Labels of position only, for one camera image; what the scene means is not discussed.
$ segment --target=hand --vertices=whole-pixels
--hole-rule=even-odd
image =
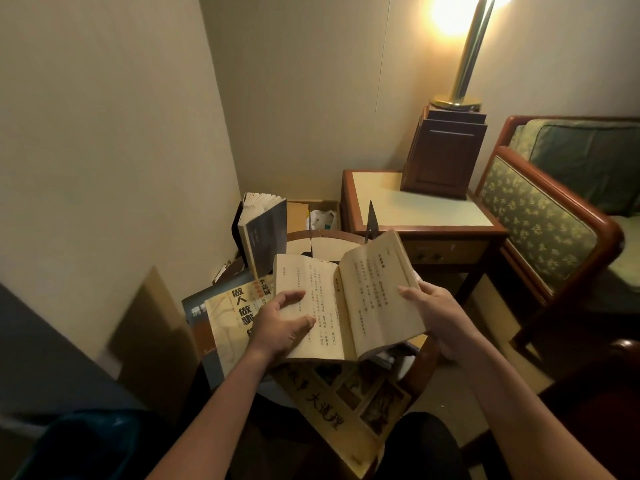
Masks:
[[[451,293],[439,286],[419,280],[420,290],[398,286],[398,293],[418,308],[427,332],[431,332],[442,353],[455,358],[456,350],[466,338],[480,334]]]
[[[300,343],[316,324],[316,319],[306,315],[291,321],[283,320],[279,310],[301,300],[304,295],[304,290],[284,291],[260,307],[253,319],[246,355],[255,356],[268,366]]]

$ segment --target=drawer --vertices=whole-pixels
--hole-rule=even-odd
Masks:
[[[403,241],[411,264],[476,264],[488,241]]]

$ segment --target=glowing light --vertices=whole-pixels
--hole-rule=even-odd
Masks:
[[[495,0],[494,10],[511,0]],[[466,34],[474,17],[478,0],[434,0],[431,18],[445,35]]]

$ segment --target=person's left hand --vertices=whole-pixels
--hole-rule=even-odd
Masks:
[[[304,290],[283,291],[260,307],[253,319],[251,338],[245,354],[257,357],[265,365],[286,356],[316,324],[308,315],[284,320],[279,310],[302,299]]]

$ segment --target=person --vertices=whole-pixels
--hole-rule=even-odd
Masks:
[[[613,478],[476,329],[451,293],[424,281],[419,286],[398,287],[398,293],[417,307],[441,352],[465,371],[515,480]],[[315,324],[313,317],[284,321],[278,313],[304,294],[279,293],[260,308],[244,355],[148,480],[225,478],[260,380]],[[413,416],[420,420],[407,420]],[[451,434],[426,413],[398,421],[374,478],[408,475],[470,478]]]

